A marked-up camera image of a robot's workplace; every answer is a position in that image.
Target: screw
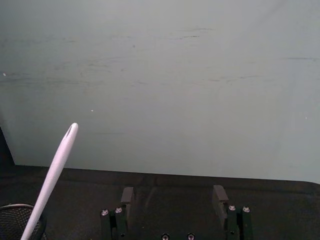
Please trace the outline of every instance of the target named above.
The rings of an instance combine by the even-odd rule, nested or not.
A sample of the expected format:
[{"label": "screw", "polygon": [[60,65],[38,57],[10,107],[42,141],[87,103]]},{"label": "screw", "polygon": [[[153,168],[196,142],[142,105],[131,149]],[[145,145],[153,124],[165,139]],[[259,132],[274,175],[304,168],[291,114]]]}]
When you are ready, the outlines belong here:
[{"label": "screw", "polygon": [[117,207],[116,209],[115,209],[115,213],[116,214],[119,214],[119,213],[121,213],[122,212],[122,208],[121,207]]},{"label": "screw", "polygon": [[107,210],[107,209],[103,209],[102,211],[101,211],[101,215],[102,216],[105,216],[105,215],[107,215],[109,213],[109,211]]},{"label": "screw", "polygon": [[236,210],[236,207],[233,206],[233,205],[230,205],[230,206],[229,206],[229,209],[230,209],[231,211],[234,211],[234,210]]},{"label": "screw", "polygon": [[246,213],[249,213],[249,212],[250,212],[250,208],[247,207],[247,206],[244,206],[244,207],[242,208],[242,210],[243,210],[244,212],[246,212]]},{"label": "screw", "polygon": [[163,234],[161,237],[162,240],[169,240],[169,235],[168,234]]},{"label": "screw", "polygon": [[188,240],[195,240],[195,235],[193,233],[189,233],[187,236]]}]

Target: metal mesh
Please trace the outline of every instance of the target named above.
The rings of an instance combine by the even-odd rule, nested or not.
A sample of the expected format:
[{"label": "metal mesh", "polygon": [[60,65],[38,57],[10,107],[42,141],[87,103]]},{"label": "metal mesh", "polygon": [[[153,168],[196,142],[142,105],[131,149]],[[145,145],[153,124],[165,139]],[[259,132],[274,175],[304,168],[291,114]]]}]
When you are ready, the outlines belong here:
[{"label": "metal mesh", "polygon": [[[27,204],[12,204],[0,207],[0,240],[20,240],[33,207]],[[36,224],[30,240],[45,240],[46,223],[42,217]]]}]

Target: wall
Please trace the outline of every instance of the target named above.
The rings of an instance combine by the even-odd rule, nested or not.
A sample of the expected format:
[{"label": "wall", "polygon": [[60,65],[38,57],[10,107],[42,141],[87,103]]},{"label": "wall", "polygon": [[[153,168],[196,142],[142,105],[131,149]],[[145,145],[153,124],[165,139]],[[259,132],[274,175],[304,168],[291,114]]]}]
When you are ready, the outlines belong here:
[{"label": "wall", "polygon": [[18,165],[320,183],[317,0],[15,0],[0,125]]}]

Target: black surface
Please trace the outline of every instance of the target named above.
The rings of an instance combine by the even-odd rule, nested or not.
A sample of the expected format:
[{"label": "black surface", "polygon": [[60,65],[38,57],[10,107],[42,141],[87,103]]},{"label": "black surface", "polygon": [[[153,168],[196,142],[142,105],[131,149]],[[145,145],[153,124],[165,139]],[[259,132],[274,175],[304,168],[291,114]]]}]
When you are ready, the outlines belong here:
[{"label": "black surface", "polygon": [[[47,168],[16,166],[0,177],[0,205],[34,204]],[[248,205],[256,240],[320,239],[320,187],[298,181],[196,177],[65,169],[45,208],[49,240],[99,240],[100,211],[114,209],[122,190],[135,187],[132,233],[223,239],[211,203],[213,185],[224,186],[231,203]]]},{"label": "black surface", "polygon": [[4,168],[6,166],[14,166],[14,165],[15,165],[15,162],[11,156],[4,133],[2,132],[0,127],[0,168]]}]

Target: black bracket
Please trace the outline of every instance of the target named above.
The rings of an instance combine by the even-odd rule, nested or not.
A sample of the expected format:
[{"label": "black bracket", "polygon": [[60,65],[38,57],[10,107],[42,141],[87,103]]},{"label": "black bracket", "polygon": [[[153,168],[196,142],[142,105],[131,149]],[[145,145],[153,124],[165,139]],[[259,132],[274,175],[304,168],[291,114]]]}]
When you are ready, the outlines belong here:
[{"label": "black bracket", "polygon": [[[130,211],[135,200],[133,187],[126,187],[121,197],[121,205],[114,210],[104,209],[100,213],[102,240],[128,239],[130,224]],[[212,204],[219,217],[226,240],[253,240],[251,223],[251,210],[248,206],[236,207],[229,203],[226,191],[221,185],[214,185]],[[194,240],[192,233],[187,235],[188,240]],[[164,233],[161,239],[169,240]]]},{"label": "black bracket", "polygon": [[248,206],[230,204],[221,185],[213,186],[212,204],[225,230],[226,240],[253,240],[251,210]]},{"label": "black bracket", "polygon": [[122,239],[128,235],[129,214],[135,199],[133,187],[126,187],[121,197],[121,205],[114,210],[100,212],[102,240]]}]

